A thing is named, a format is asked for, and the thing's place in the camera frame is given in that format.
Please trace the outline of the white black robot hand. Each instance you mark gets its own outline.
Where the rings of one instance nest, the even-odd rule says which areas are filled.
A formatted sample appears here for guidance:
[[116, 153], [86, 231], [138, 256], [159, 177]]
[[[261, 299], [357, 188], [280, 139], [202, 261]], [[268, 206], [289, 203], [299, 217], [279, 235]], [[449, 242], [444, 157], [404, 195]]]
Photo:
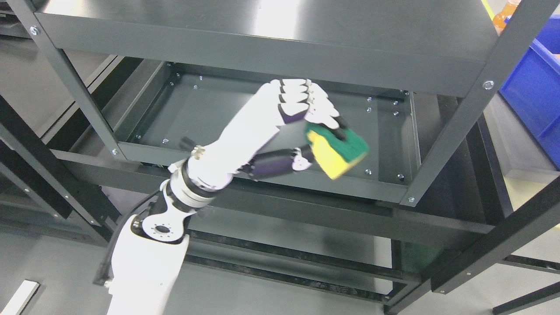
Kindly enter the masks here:
[[338, 138], [346, 127], [318, 84], [305, 78], [275, 79], [258, 89], [199, 158], [188, 160], [189, 178], [204, 188], [225, 188], [281, 127], [298, 120], [322, 124]]

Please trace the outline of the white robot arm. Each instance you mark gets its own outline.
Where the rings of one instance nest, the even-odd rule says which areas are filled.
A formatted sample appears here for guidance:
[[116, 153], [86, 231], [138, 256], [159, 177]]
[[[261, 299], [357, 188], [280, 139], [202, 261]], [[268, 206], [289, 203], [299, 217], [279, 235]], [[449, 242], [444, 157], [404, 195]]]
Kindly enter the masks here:
[[164, 313], [189, 246], [188, 221], [233, 178], [222, 163], [205, 158], [180, 160], [168, 169], [154, 203], [120, 223], [96, 277], [111, 295], [109, 315]]

